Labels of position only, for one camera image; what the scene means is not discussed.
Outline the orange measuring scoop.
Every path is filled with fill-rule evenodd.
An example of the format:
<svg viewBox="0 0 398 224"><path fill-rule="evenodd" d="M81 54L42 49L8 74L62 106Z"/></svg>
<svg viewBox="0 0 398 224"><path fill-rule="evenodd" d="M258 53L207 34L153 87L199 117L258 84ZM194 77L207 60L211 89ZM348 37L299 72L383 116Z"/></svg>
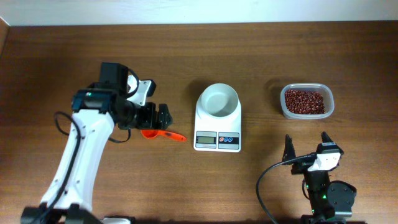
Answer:
<svg viewBox="0 0 398 224"><path fill-rule="evenodd" d="M143 129L141 130L141 134L146 139L155 139L158 136L162 136L180 142L185 142L187 140L187 138L182 134L161 129Z"/></svg>

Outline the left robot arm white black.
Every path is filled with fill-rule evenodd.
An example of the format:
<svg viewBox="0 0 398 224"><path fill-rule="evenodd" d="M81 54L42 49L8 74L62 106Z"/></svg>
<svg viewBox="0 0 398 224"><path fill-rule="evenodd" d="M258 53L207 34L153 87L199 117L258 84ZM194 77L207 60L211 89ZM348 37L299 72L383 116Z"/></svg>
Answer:
<svg viewBox="0 0 398 224"><path fill-rule="evenodd" d="M92 214L94 183L101 156L115 127L167 129L172 117L166 104L146 99L156 89L155 81L141 80L120 63L103 62L97 82L77 91L72 114L56 112L71 122L63 156L50 187L38 207L26 207L21 223L134 223L129 216L103 219Z"/></svg>

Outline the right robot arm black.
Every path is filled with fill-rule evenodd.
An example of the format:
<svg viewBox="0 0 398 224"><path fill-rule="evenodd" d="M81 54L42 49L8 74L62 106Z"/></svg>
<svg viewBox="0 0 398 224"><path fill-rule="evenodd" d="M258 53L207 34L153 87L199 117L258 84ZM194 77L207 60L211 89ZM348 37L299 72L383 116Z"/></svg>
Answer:
<svg viewBox="0 0 398 224"><path fill-rule="evenodd" d="M344 152L327 133L321 133L321 139L315 152L297 157L292 138L286 135L282 162L292 166L291 174L303 175L302 190L312 214L302 215L301 223L346 223L352 217L357 190L346 182L330 180L329 172L339 166Z"/></svg>

